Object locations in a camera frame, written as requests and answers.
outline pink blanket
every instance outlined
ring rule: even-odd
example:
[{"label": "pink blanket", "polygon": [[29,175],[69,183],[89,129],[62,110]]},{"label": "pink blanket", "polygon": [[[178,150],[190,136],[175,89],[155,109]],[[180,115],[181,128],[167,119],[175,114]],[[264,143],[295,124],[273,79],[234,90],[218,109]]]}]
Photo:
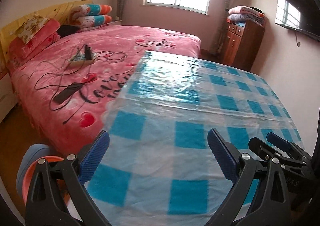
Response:
[{"label": "pink blanket", "polygon": [[[68,67],[67,60],[84,44],[96,53],[89,66]],[[174,31],[105,26],[64,37],[22,67],[12,82],[33,124],[62,154],[78,153],[103,127],[104,117],[145,50],[197,58],[200,39]],[[62,104],[55,95],[72,83],[83,87]]]}]

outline plastic sheet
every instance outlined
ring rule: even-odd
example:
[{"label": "plastic sheet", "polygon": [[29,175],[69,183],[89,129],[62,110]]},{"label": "plastic sheet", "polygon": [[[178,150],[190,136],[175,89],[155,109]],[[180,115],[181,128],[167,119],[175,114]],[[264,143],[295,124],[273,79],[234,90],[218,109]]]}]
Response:
[{"label": "plastic sheet", "polygon": [[252,156],[249,139],[271,131],[302,146],[262,78],[190,57],[146,52],[109,104],[110,147],[87,190],[112,225],[205,225],[232,187],[208,147],[211,128]]}]

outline yellow headboard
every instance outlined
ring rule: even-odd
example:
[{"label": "yellow headboard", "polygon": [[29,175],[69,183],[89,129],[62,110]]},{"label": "yellow headboard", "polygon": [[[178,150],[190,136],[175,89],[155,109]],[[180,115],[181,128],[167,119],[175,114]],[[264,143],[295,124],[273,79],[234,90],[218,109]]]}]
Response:
[{"label": "yellow headboard", "polygon": [[59,21],[61,24],[67,24],[66,20],[69,14],[69,11],[74,6],[79,6],[83,4],[92,4],[92,0],[81,0],[74,1],[69,3],[64,3],[55,6],[49,6],[45,9],[41,9],[39,11],[32,12],[31,14],[27,14],[10,24],[6,25],[0,30],[0,63],[1,61],[8,62],[9,56],[7,54],[9,44],[11,41],[16,38],[15,31],[23,25],[28,19],[32,18],[35,14],[45,16],[48,18],[54,18]]}]

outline television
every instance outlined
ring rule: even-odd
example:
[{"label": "television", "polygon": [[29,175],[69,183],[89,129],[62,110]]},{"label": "television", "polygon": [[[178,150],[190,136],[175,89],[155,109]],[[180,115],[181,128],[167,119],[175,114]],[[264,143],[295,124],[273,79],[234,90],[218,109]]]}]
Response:
[{"label": "television", "polygon": [[276,24],[320,41],[320,9],[314,0],[278,0]]}]

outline blue gripper pad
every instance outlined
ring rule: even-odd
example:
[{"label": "blue gripper pad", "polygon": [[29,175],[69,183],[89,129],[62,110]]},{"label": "blue gripper pad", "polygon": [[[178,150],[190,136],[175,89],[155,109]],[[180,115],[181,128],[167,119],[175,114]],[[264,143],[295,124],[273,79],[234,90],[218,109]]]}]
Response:
[{"label": "blue gripper pad", "polygon": [[80,163],[80,173],[78,179],[81,184],[88,182],[92,179],[102,157],[106,153],[110,144],[110,137],[106,131],[101,131],[97,139],[92,144],[90,150],[84,156]]},{"label": "blue gripper pad", "polygon": [[284,152],[290,151],[290,143],[272,132],[267,134],[267,141]]},{"label": "blue gripper pad", "polygon": [[222,136],[220,136],[215,129],[211,129],[208,132],[208,145],[215,156],[225,178],[235,184],[239,179],[239,164],[235,159],[238,157],[237,160],[239,160],[239,151],[233,144],[224,141]]}]

